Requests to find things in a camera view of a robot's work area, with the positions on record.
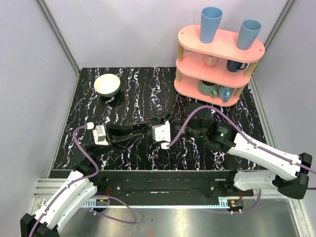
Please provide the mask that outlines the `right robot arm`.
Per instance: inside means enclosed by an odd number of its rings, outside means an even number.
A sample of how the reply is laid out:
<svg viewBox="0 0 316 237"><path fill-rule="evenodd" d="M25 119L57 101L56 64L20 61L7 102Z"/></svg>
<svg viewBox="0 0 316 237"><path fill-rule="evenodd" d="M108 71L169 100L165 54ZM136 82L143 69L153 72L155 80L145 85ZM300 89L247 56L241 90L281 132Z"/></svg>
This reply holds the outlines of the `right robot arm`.
<svg viewBox="0 0 316 237"><path fill-rule="evenodd" d="M277 190L293 199L303 199L310 189L308 173L312 156L294 155L262 143L238 128L219 109L194 103L186 108L185 121L171 113L150 119L153 140L169 149L181 136L200 139L204 147L252 161L264 167L259 171L232 171L224 183L228 195L252 189Z"/></svg>

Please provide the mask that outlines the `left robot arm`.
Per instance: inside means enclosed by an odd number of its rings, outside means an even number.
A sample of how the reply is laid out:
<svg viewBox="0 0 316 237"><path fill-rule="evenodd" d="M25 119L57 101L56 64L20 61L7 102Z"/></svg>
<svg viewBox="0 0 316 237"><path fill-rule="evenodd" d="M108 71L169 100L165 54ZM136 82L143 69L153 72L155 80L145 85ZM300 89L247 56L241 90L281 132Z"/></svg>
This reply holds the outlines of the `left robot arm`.
<svg viewBox="0 0 316 237"><path fill-rule="evenodd" d="M71 171L66 181L44 206L33 215L26 213L21 218L21 236L58 237L67 222L90 199L96 200L94 205L89 206L94 215L102 216L103 201L112 199L125 206L134 217L132 221L122 220L122 223L132 225L137 223L134 210L119 198L110 195L111 189L107 186L107 176L100 174L96 160L79 143L77 133L81 129L92 130L94 143L103 146L112 145L114 136L140 133L139 129L133 127L94 125L92 122L76 128L73 132L73 140L87 160Z"/></svg>

